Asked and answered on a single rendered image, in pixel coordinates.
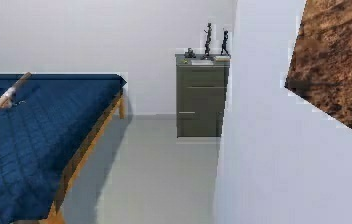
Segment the dark grey chest of drawers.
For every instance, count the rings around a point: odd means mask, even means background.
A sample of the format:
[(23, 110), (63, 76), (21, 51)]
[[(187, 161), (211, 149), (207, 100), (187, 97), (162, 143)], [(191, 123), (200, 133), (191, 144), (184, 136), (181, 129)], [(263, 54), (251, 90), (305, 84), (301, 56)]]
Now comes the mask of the dark grey chest of drawers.
[(175, 55), (178, 137), (220, 137), (229, 62)]

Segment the tall black figurine statue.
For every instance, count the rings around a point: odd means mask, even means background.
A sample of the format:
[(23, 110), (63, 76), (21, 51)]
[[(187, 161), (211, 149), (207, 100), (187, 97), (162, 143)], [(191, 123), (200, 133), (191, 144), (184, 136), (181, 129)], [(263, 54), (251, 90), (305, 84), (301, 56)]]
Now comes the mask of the tall black figurine statue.
[(206, 41), (205, 41), (205, 50), (204, 50), (204, 55), (203, 59), (209, 59), (210, 58), (210, 44), (211, 44), (211, 36), (212, 36), (212, 23), (207, 24), (207, 29), (204, 30), (206, 33)]

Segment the small black figurine statue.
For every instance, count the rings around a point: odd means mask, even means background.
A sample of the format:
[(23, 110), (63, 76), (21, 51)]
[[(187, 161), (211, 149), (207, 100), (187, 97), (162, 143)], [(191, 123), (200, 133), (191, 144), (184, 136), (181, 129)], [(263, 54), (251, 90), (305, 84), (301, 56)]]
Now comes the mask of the small black figurine statue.
[(229, 31), (228, 30), (223, 30), (223, 41), (221, 44), (221, 55), (230, 55), (228, 50), (227, 50), (227, 43), (229, 39)]

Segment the brown wooden baseball bat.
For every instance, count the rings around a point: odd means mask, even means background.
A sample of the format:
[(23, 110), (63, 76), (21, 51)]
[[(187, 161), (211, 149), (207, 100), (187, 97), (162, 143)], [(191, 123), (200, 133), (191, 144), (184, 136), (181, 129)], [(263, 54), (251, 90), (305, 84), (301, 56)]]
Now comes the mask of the brown wooden baseball bat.
[(7, 102), (11, 101), (12, 95), (20, 88), (26, 80), (32, 76), (31, 72), (26, 72), (23, 74), (10, 88), (8, 88), (1, 96), (0, 96), (0, 109), (4, 107)]

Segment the blue bed with wooden frame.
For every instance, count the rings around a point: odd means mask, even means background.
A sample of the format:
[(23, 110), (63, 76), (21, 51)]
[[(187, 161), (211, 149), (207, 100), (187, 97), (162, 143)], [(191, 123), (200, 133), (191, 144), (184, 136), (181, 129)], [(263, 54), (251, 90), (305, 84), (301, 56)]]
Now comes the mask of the blue bed with wooden frame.
[(0, 109), (0, 224), (40, 221), (122, 98), (118, 74), (34, 74)]

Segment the brown framed wall picture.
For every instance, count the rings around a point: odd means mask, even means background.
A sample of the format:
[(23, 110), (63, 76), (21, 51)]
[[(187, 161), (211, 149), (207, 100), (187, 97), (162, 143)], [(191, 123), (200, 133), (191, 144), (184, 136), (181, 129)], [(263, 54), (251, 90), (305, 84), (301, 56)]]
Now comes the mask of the brown framed wall picture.
[(352, 0), (307, 0), (284, 87), (352, 129)]

